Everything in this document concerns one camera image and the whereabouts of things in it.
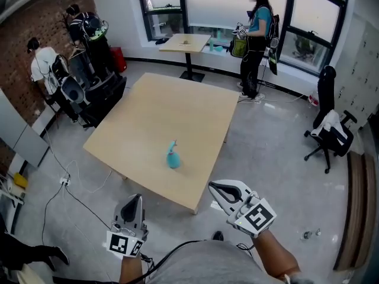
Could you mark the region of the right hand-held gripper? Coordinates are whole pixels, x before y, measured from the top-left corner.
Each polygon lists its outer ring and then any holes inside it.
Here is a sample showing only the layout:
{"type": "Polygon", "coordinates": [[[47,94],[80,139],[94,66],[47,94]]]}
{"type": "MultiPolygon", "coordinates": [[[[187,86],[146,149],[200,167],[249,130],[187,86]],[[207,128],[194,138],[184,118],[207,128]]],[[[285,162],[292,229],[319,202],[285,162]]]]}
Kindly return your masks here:
{"type": "Polygon", "coordinates": [[[274,222],[277,214],[265,198],[242,181],[221,179],[208,183],[215,201],[227,215],[227,223],[252,238],[257,238],[274,222]]]}

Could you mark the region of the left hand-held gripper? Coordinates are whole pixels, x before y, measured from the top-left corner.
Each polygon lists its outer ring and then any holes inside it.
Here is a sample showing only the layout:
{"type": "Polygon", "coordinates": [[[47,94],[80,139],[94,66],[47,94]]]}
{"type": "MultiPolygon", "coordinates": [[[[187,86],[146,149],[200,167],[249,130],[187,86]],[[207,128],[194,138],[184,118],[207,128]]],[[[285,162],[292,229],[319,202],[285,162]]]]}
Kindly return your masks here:
{"type": "Polygon", "coordinates": [[[136,258],[147,240],[141,194],[129,196],[117,204],[112,227],[107,231],[106,250],[118,257],[136,258]],[[138,206],[138,223],[134,222],[138,206]]]}

